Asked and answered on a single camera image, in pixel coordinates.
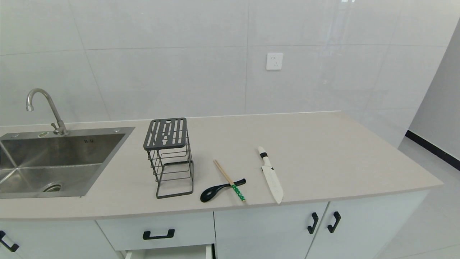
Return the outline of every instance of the white knife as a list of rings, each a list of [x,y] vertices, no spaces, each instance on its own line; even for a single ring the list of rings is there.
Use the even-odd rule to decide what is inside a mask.
[[[267,152],[265,152],[263,147],[258,147],[258,150],[260,157],[264,161],[262,172],[264,173],[265,179],[267,180],[268,187],[270,187],[271,194],[275,198],[276,203],[280,204],[284,196],[283,188],[281,187],[280,181],[278,181],[275,170],[271,166]]]

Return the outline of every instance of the chopsticks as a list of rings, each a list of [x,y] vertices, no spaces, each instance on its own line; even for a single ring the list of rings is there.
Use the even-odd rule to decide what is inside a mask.
[[[227,173],[224,171],[222,166],[220,166],[219,162],[217,160],[214,160],[214,163],[216,164],[217,168],[219,168],[219,171],[224,175],[224,177],[227,179],[233,190],[236,192],[238,197],[241,199],[242,202],[246,202],[246,199],[244,198],[243,194],[240,192],[238,187],[235,185],[235,183],[230,179],[230,177],[227,175]]]

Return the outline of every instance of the drawer handle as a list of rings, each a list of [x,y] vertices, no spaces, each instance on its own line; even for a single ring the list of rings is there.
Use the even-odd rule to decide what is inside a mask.
[[[313,226],[308,226],[308,233],[313,234],[315,232],[316,224],[318,223],[318,215],[316,212],[312,213],[311,217],[313,218]]]
[[[337,228],[337,225],[339,224],[339,221],[340,221],[340,219],[341,219],[342,217],[340,216],[339,212],[334,212],[334,218],[335,218],[335,224],[334,224],[334,226],[332,226],[332,225],[329,225],[329,226],[328,226],[328,230],[329,230],[329,232],[331,232],[331,233],[334,233],[335,228]]]
[[[144,235],[142,235],[142,238],[144,240],[173,238],[174,237],[174,232],[176,232],[176,230],[168,230],[167,235],[150,236],[150,231],[145,231]]]
[[[4,231],[0,230],[0,244],[4,245],[10,252],[14,253],[16,250],[19,248],[17,244],[13,244],[11,247],[8,246],[5,241],[2,240],[2,238],[6,236]]]

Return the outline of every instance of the knife holder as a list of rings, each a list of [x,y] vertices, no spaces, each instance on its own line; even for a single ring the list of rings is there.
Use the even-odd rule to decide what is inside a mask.
[[[193,159],[186,118],[152,120],[144,150],[157,182],[158,199],[193,193]]]

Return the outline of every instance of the electrical outlet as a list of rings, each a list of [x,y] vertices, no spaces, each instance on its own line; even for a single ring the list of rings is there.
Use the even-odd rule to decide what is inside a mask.
[[[283,53],[267,54],[267,70],[281,70],[283,63]]]

